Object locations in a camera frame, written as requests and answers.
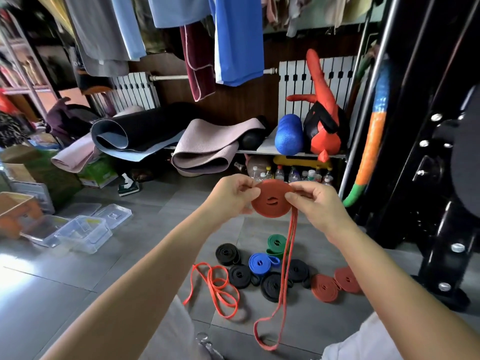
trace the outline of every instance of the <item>red plush toy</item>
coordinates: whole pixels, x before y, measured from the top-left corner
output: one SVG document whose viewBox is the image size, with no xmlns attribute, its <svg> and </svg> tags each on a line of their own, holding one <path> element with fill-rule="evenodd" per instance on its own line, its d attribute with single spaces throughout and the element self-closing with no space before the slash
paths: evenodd
<svg viewBox="0 0 480 360">
<path fill-rule="evenodd" d="M 305 121 L 303 134 L 310 141 L 310 150 L 325 163 L 330 155 L 338 154 L 342 143 L 349 138 L 349 127 L 343 111 L 324 78 L 320 58 L 313 49 L 307 51 L 307 66 L 315 87 L 315 94 L 293 94 L 287 101 L 307 101 L 313 104 Z"/>
</svg>

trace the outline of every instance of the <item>hand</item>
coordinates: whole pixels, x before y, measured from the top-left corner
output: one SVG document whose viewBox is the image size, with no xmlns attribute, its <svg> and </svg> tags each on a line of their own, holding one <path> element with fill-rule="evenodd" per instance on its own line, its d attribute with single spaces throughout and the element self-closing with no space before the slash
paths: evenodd
<svg viewBox="0 0 480 360">
<path fill-rule="evenodd" d="M 220 225 L 239 214 L 251 214 L 252 208 L 247 205 L 260 195 L 260 188 L 255 184 L 247 175 L 225 176 L 218 181 L 201 208 Z"/>
<path fill-rule="evenodd" d="M 285 193 L 285 199 L 302 211 L 328 241 L 335 244 L 339 233 L 357 230 L 333 187 L 309 181 L 293 182 L 290 186 L 296 193 Z"/>
</svg>

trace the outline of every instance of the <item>brown wall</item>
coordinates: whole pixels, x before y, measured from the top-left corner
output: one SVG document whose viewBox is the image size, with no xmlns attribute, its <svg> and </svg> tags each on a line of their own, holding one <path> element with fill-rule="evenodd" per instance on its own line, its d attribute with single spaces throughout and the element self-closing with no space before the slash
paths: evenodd
<svg viewBox="0 0 480 360">
<path fill-rule="evenodd" d="M 272 35 L 263 44 L 265 68 L 278 68 L 280 61 L 304 60 L 309 48 L 320 58 L 345 57 L 357 54 L 360 36 L 320 35 L 285 39 Z M 154 54 L 132 63 L 131 72 L 147 72 L 161 76 L 185 75 L 185 62 L 173 54 Z M 188 80 L 155 82 L 161 104 L 184 101 L 194 102 Z M 277 125 L 279 76 L 264 75 L 238 87 L 216 85 L 216 92 L 197 102 L 204 112 L 203 118 L 217 125 L 233 125 L 265 115 L 271 127 Z"/>
</svg>

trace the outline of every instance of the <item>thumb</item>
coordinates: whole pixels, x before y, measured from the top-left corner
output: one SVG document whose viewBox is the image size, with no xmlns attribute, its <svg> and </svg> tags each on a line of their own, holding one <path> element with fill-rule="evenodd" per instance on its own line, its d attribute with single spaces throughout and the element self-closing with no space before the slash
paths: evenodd
<svg viewBox="0 0 480 360">
<path fill-rule="evenodd" d="M 242 192 L 242 198 L 245 203 L 252 202 L 258 196 L 260 196 L 260 188 L 258 187 L 249 188 L 245 192 Z"/>
<path fill-rule="evenodd" d="M 314 203 L 301 196 L 300 194 L 293 193 L 293 192 L 287 192 L 285 193 L 285 199 L 294 207 L 297 207 L 302 212 L 308 211 L 308 209 L 313 205 Z"/>
</svg>

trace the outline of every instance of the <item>forearm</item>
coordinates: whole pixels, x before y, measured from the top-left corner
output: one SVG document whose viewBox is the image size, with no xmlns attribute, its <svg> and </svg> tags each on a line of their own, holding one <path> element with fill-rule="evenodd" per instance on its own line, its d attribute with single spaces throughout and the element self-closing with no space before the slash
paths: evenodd
<svg viewBox="0 0 480 360">
<path fill-rule="evenodd" d="M 359 229 L 335 242 L 405 360 L 477 359 L 480 337 Z"/>
<path fill-rule="evenodd" d="M 42 360 L 136 360 L 219 225 L 201 207 L 108 288 Z"/>
</svg>

